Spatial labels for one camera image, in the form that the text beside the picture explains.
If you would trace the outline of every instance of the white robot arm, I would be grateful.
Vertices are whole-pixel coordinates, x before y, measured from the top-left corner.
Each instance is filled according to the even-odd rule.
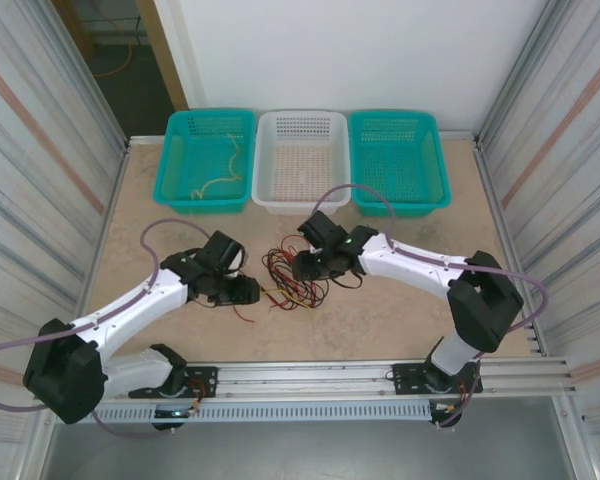
[[[186,362],[170,348],[153,345],[137,355],[112,355],[151,322],[199,295],[206,295],[215,306],[257,302],[258,282],[238,273],[245,258],[242,245],[215,232],[203,248],[169,256],[155,278],[149,277],[106,307],[68,325],[51,320],[39,335],[77,333],[36,344],[24,385],[65,423],[81,420],[103,398],[140,388],[177,394],[185,382]],[[107,315],[110,318],[98,322]],[[82,331],[88,325],[93,328]]]
[[[454,257],[394,241],[365,226],[350,233],[322,212],[314,213],[298,229],[313,247],[294,258],[296,280],[334,279],[346,272],[389,277],[420,288],[449,302],[455,328],[432,349],[423,372],[430,391],[446,392],[459,372],[481,352],[494,352],[522,309],[523,301],[511,281],[489,273],[473,273],[444,265],[500,268],[484,252]],[[443,266],[397,253],[402,250]]]

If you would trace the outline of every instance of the yellow rope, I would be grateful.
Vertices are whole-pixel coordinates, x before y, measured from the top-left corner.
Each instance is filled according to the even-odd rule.
[[[287,297],[287,299],[290,302],[296,303],[296,304],[300,305],[301,307],[308,308],[309,310],[313,310],[313,307],[310,307],[306,303],[302,303],[301,301],[296,300],[291,295],[289,295],[289,292],[287,292],[286,290],[267,290],[267,291],[263,291],[262,293],[281,293],[282,295]]]
[[[202,198],[204,197],[204,192],[209,185],[213,185],[214,183],[218,183],[218,182],[233,182],[235,180],[242,180],[242,177],[240,175],[236,175],[233,171],[233,161],[236,159],[236,157],[238,155],[240,155],[240,146],[238,145],[238,142],[236,142],[236,139],[233,138],[233,135],[231,135],[230,133],[228,133],[227,135],[229,135],[229,138],[233,142],[233,145],[236,147],[236,153],[234,153],[233,156],[231,157],[231,159],[229,160],[229,173],[233,176],[231,178],[224,177],[224,178],[216,178],[214,180],[209,180],[207,183],[205,183],[202,186],[202,188],[200,190],[194,190],[193,192],[191,192],[192,200],[196,199],[196,195],[199,197],[200,200],[202,200]]]

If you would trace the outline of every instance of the white wall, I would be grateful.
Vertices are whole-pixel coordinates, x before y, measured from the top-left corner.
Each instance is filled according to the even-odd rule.
[[[477,131],[546,0],[156,3],[192,108],[409,108]]]

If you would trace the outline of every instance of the plastic basket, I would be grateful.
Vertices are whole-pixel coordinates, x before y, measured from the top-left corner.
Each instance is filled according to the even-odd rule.
[[[181,214],[242,211],[250,194],[255,125],[249,110],[171,115],[153,192],[156,203]]]
[[[449,179],[435,119],[420,112],[367,111],[349,118],[354,183],[383,194],[396,215],[418,217],[451,202]],[[389,215],[372,194],[354,190],[367,216]]]
[[[258,122],[251,197],[274,214],[308,214],[331,187],[351,181],[347,120],[339,113],[265,113]],[[351,199],[334,192],[320,210]]]

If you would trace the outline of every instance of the black mount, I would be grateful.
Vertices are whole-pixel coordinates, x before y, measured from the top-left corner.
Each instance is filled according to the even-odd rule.
[[[237,255],[242,255],[242,261],[232,270]],[[244,247],[216,231],[203,248],[169,255],[160,268],[180,276],[180,282],[188,287],[187,301],[206,295],[215,306],[250,305],[260,299],[260,285],[256,279],[237,273],[245,261]]]
[[[303,250],[294,257],[291,271],[295,280],[328,280],[348,271],[364,275],[358,257],[364,244],[378,234],[377,230],[362,225],[347,233],[321,211],[311,215],[298,231],[318,250],[315,253]]]
[[[444,390],[440,386],[431,382],[427,363],[396,363],[391,367],[393,386],[396,395],[457,395],[460,394],[460,384],[464,384],[468,392],[473,385],[476,377],[477,365],[474,362],[467,363],[455,377],[449,377],[449,382]],[[478,379],[478,384],[474,393],[482,392],[482,380]]]
[[[204,384],[204,392],[200,391],[198,384],[192,386],[190,379],[200,380]],[[129,392],[129,398],[184,398],[195,399],[214,398],[216,396],[216,388],[218,387],[218,367],[207,366],[187,366],[182,376],[182,383],[179,383],[176,389],[166,391],[164,385],[160,388],[140,388]]]

